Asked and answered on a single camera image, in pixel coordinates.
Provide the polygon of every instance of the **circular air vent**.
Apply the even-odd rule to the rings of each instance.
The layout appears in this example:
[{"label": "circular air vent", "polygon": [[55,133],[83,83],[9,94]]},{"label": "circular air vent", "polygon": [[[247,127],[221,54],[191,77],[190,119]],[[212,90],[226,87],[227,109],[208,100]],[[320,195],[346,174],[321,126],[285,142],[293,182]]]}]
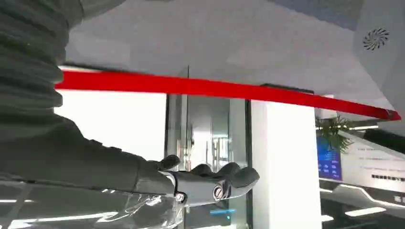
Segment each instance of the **circular air vent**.
[{"label": "circular air vent", "polygon": [[367,50],[379,49],[387,43],[389,35],[390,33],[382,28],[370,30],[363,37],[363,47]]}]

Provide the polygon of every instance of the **glass wall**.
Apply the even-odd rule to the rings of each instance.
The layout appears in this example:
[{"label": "glass wall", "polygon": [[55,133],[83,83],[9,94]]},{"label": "glass wall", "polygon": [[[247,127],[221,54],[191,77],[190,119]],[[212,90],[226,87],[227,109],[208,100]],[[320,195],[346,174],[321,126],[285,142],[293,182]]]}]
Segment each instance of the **glass wall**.
[{"label": "glass wall", "polygon": [[[245,100],[169,95],[167,153],[181,158],[178,169],[207,164],[213,172],[246,157]],[[179,228],[246,229],[246,196],[188,208]]]}]

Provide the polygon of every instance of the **robotic hand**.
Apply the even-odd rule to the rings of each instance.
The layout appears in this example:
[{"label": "robotic hand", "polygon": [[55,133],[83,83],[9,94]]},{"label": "robotic hand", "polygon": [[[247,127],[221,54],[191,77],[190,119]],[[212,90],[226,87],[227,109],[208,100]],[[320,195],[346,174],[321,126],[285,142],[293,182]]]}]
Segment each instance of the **robotic hand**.
[{"label": "robotic hand", "polygon": [[186,207],[195,207],[219,202],[223,199],[245,195],[259,180],[253,168],[243,168],[231,162],[214,173],[204,164],[190,172],[166,171],[177,164],[178,157],[171,155],[160,162],[153,162],[162,174],[172,180],[175,186],[175,199]]}]

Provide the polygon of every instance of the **red rod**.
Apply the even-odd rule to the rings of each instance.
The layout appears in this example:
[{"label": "red rod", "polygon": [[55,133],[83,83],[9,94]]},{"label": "red rod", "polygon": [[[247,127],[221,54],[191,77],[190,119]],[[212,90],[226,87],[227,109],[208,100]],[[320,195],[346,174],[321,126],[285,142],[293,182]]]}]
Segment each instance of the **red rod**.
[{"label": "red rod", "polygon": [[64,76],[64,81],[56,85],[57,89],[152,92],[241,98],[311,106],[385,120],[401,120],[401,116],[396,111],[278,88],[143,73],[65,71]]}]

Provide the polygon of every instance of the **potted plant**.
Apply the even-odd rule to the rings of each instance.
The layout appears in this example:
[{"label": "potted plant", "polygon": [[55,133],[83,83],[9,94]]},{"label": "potted plant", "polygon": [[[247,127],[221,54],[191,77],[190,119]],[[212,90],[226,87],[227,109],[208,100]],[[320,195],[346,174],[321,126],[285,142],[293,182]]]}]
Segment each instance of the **potted plant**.
[{"label": "potted plant", "polygon": [[329,150],[346,153],[352,142],[339,134],[339,130],[350,130],[352,123],[338,115],[335,118],[320,119],[316,117],[317,136],[325,141]]}]

